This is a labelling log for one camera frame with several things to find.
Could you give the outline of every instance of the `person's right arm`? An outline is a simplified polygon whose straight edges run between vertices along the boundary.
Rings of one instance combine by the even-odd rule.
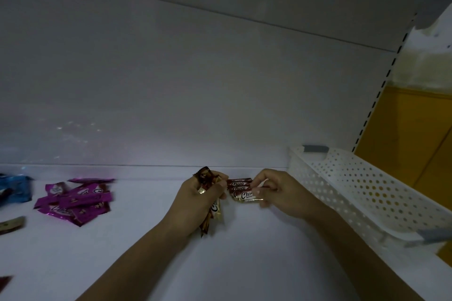
[[[257,187],[268,179],[264,185]],[[362,300],[422,300],[361,239],[336,211],[318,200],[284,171],[264,169],[253,180],[262,207],[274,205],[312,224],[326,241]]]

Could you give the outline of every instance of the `hand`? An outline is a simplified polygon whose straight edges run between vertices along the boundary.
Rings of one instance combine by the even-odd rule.
[[[161,221],[161,224],[177,238],[186,238],[192,234],[206,218],[213,202],[218,198],[226,199],[223,192],[227,187],[226,180],[229,176],[217,171],[212,173],[220,175],[222,181],[200,194],[199,182],[192,176],[182,184],[173,204]]]
[[[268,188],[257,187],[263,181],[263,185]],[[325,207],[323,202],[285,171],[264,169],[254,178],[251,188],[255,196],[263,199],[261,207],[272,204],[296,218],[310,218]]]

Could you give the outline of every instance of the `white plastic basket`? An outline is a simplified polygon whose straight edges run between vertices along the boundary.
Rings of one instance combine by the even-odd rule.
[[[404,246],[452,239],[452,212],[353,153],[291,148],[288,172],[335,209],[375,249],[389,239]]]

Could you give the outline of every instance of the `blue wrapper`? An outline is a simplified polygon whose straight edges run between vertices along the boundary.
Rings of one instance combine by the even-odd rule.
[[[32,198],[30,178],[24,175],[0,175],[0,190],[10,189],[11,194],[0,201],[0,206],[7,203],[27,202]]]

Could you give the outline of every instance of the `person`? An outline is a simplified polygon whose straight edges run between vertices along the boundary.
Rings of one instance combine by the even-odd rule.
[[[228,176],[203,194],[195,177],[186,180],[165,217],[129,248],[77,301],[146,300],[172,258],[198,229],[218,197],[225,199]],[[258,187],[262,182],[268,188]],[[291,175],[264,169],[252,181],[261,207],[273,205],[304,218],[321,235],[362,300],[422,300],[333,209]]]

